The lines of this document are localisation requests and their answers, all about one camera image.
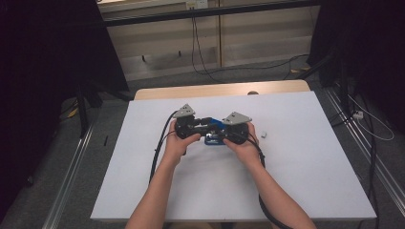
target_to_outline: hand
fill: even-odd
[[[189,136],[186,139],[181,139],[176,135],[175,124],[176,124],[176,120],[173,120],[170,123],[170,128],[169,128],[170,134],[166,138],[166,149],[164,151],[164,156],[161,160],[162,162],[165,161],[165,162],[171,163],[174,166],[179,164],[181,156],[184,155],[184,153],[187,149],[187,146],[195,141],[200,140],[200,137],[201,137],[200,134],[195,134],[195,135]]]
[[[259,139],[256,136],[254,125],[250,122],[247,122],[247,127],[250,133],[249,139],[252,141],[256,141],[256,143],[259,145]],[[224,139],[224,143],[227,147],[229,147],[233,152],[236,153],[238,159],[245,166],[256,162],[260,163],[259,152],[257,151],[256,147],[254,147],[254,145],[249,141],[246,141],[244,144],[238,145],[228,139]]]

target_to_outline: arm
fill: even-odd
[[[250,136],[249,138],[259,143],[253,124],[247,123],[247,125],[249,132],[254,137]],[[263,167],[257,149],[250,142],[247,141],[242,145],[237,145],[225,139],[224,143],[236,153],[238,159],[251,173],[267,210],[276,219],[294,229],[316,228],[307,213],[280,187]]]
[[[175,130],[175,122],[170,123],[169,133]],[[187,146],[199,140],[200,137],[200,135],[192,135],[186,139],[180,139],[176,133],[172,133],[167,137],[166,148],[160,165],[145,195],[129,218],[126,229],[162,228],[175,168],[179,164]]]

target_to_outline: wall outlet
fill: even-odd
[[[185,9],[186,10],[193,10],[193,9],[197,9],[197,1],[187,1],[185,2]]]
[[[197,0],[197,9],[207,9],[208,8],[208,0]]]

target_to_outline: forearm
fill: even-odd
[[[159,165],[125,228],[162,228],[175,167],[164,161]]]
[[[315,228],[307,213],[280,187],[260,162],[246,165],[267,210],[285,225],[297,228]]]

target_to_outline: gray floor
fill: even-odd
[[[268,67],[282,63],[251,64],[240,67]],[[305,57],[291,63],[293,69],[304,67]],[[280,80],[287,75],[288,65],[274,69],[261,70],[231,70],[212,74],[217,80],[228,83]],[[182,73],[167,75],[159,78],[151,78],[129,82],[130,94],[138,89],[172,87],[183,85],[215,84],[207,75],[196,73]],[[333,108],[326,94],[325,89],[320,87],[317,76],[308,80],[310,88],[315,91],[318,99],[324,108],[327,117],[337,113]],[[98,189],[102,183],[112,152],[114,151],[120,126],[125,117],[127,103],[115,100],[111,96],[103,94],[104,104],[101,109],[89,109],[90,118],[95,119],[91,140],[82,158],[80,169],[77,172],[72,192],[69,195],[66,206],[62,211],[61,219],[57,228],[123,228],[124,223],[102,223],[90,220],[93,206],[96,201]],[[384,119],[372,102],[369,101],[373,114]],[[51,210],[63,177],[69,168],[75,148],[79,141],[79,120],[78,116],[65,119],[60,122],[57,135],[53,140],[49,152],[44,157],[41,165],[34,175],[34,185],[21,190],[17,200],[10,208],[6,218],[0,225],[5,228],[41,228],[44,225],[47,215]],[[388,135],[381,125],[375,124],[376,132],[379,135]],[[353,139],[346,125],[333,128],[353,169],[358,174],[361,184],[367,190],[369,162],[362,154],[358,144]],[[401,187],[405,184],[403,168],[405,168],[405,136],[395,133],[392,141],[377,140],[377,151],[381,160]],[[375,180],[375,189],[380,212],[380,228],[405,228],[405,218],[402,216],[391,196],[386,191],[380,180]],[[317,221],[319,228],[357,228],[355,221]],[[362,228],[373,228],[374,220],[366,220]]]

